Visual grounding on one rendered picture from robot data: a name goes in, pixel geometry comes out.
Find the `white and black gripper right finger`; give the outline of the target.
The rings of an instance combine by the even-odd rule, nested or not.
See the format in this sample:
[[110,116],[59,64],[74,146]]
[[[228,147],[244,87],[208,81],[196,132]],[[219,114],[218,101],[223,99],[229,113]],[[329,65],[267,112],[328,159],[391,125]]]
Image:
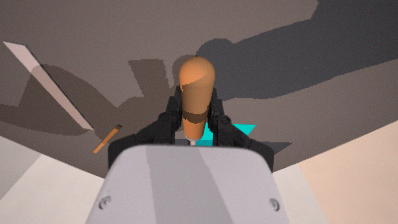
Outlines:
[[242,147],[256,151],[266,160],[273,175],[273,149],[250,139],[248,135],[231,123],[230,117],[224,114],[222,100],[218,99],[216,88],[213,88],[212,91],[207,122],[208,129],[213,133],[213,146]]

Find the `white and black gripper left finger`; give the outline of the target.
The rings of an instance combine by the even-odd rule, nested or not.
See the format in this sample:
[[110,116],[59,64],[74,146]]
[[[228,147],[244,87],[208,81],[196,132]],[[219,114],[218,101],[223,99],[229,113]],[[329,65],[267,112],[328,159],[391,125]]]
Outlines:
[[180,86],[177,86],[174,96],[169,97],[166,111],[158,116],[158,120],[141,129],[137,134],[123,137],[109,144],[108,172],[119,154],[128,147],[138,144],[175,144],[175,132],[181,127],[181,122],[181,92]]

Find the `teal square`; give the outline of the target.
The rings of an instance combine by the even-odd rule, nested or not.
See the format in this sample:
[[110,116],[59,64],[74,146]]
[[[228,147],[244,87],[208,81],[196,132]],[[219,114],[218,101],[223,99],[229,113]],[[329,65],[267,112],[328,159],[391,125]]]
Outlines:
[[[247,125],[247,124],[233,124],[233,125],[247,135],[255,127],[255,125]],[[196,141],[196,145],[213,146],[213,133],[208,129],[208,123],[206,123],[205,125],[203,137],[200,140]]]

